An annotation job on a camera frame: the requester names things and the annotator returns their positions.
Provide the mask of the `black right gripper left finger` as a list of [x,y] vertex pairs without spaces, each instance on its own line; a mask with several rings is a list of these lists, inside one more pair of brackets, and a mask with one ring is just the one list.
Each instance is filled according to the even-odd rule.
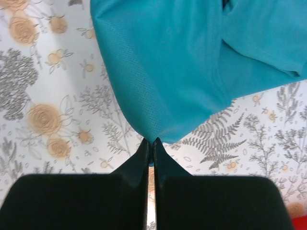
[[109,174],[28,174],[0,209],[3,230],[142,230],[150,143]]

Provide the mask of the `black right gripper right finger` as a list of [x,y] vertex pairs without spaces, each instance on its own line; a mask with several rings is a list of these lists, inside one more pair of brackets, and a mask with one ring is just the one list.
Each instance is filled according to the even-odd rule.
[[275,184],[262,176],[197,176],[153,143],[159,230],[291,230]]

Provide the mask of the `teal t shirt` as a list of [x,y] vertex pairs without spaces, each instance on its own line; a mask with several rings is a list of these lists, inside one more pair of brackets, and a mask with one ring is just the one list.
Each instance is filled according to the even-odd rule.
[[149,142],[307,77],[304,0],[93,0],[90,12],[120,109]]

